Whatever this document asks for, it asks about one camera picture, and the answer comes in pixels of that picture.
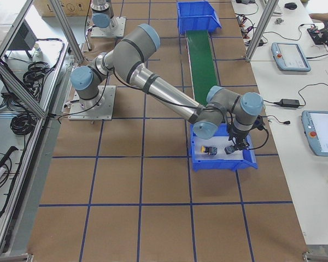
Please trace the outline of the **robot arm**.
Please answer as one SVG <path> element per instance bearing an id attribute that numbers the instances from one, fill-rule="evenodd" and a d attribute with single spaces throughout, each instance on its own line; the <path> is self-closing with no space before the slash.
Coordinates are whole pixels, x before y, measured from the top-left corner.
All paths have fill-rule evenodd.
<path id="1" fill-rule="evenodd" d="M 109 2 L 93 0 L 90 4 L 92 10 L 92 22 L 96 27 L 107 28 L 110 25 L 113 11 Z"/>
<path id="2" fill-rule="evenodd" d="M 71 73 L 71 83 L 81 102 L 100 101 L 98 85 L 110 74 L 124 80 L 130 87 L 140 90 L 189 121 L 194 133 L 201 139 L 212 138 L 227 114 L 235 116 L 227 125 L 231 146 L 227 154 L 237 150 L 250 150 L 249 132 L 257 128 L 257 118 L 263 108 L 262 97 L 255 92 L 240 95 L 220 86 L 213 86 L 207 94 L 207 105 L 202 105 L 151 72 L 145 62 L 160 47 L 160 37 L 147 23 L 138 25 L 110 52 L 99 54 L 88 65 L 79 66 Z"/>

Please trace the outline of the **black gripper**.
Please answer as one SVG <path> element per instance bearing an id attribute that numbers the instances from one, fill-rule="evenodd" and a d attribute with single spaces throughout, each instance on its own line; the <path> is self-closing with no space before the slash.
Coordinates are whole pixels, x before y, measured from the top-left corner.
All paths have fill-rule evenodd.
<path id="1" fill-rule="evenodd" d="M 242 131 L 236 127 L 228 127 L 227 131 L 229 133 L 229 141 L 233 142 L 233 146 L 235 146 L 236 151 L 245 150 L 249 146 L 246 139 L 249 134 L 248 131 Z"/>

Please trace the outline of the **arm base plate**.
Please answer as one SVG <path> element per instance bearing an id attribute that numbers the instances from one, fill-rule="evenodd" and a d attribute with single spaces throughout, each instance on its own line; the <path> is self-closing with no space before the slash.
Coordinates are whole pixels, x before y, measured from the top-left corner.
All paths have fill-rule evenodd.
<path id="1" fill-rule="evenodd" d="M 99 93 L 94 99 L 83 100 L 74 92 L 74 100 L 68 113 L 71 121 L 111 121 L 113 117 L 114 101 L 116 94 L 115 85 L 98 86 Z"/>
<path id="2" fill-rule="evenodd" d="M 94 15 L 94 27 L 91 38 L 123 38 L 125 33 L 126 17 L 110 18 L 108 15 Z"/>

